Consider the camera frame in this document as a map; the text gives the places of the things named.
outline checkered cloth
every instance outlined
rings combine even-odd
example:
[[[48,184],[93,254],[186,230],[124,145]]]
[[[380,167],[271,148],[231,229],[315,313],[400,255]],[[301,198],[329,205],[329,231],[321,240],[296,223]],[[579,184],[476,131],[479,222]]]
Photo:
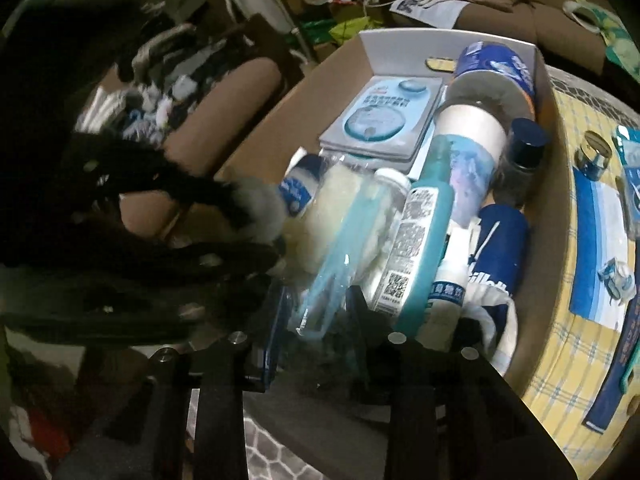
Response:
[[[567,94],[556,91],[556,100],[566,131],[567,152],[575,153],[585,130],[594,130],[607,140],[618,122]],[[619,334],[569,312],[576,263],[577,205],[572,160],[567,161],[566,178],[571,182],[571,228],[559,303],[552,331],[523,401],[544,425],[569,459],[580,480],[589,478],[611,452],[628,417],[626,409],[640,394],[640,381],[633,382],[603,434],[582,425],[602,386],[618,342]],[[613,157],[601,182],[616,187],[622,166]],[[635,261],[635,243],[628,244],[628,262]]]

